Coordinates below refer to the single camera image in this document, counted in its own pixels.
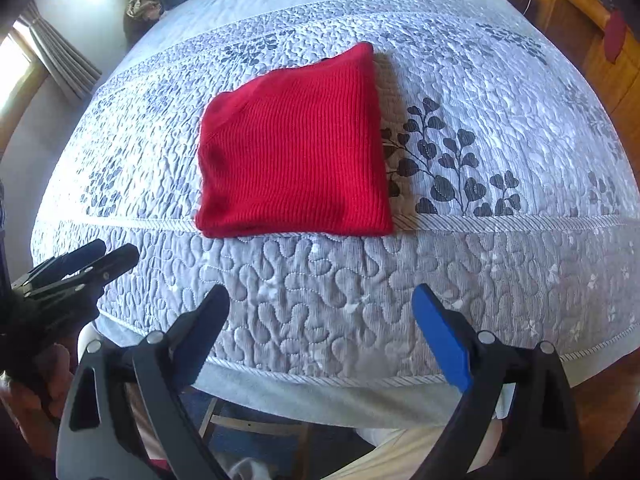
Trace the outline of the person's left hand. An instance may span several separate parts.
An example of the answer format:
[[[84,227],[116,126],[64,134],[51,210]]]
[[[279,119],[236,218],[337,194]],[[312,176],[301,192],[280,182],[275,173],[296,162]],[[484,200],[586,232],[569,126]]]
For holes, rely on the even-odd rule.
[[[58,424],[74,379],[70,352],[62,344],[52,344],[27,370],[35,373],[28,385],[9,374],[1,375],[1,402],[32,452],[53,460]]]

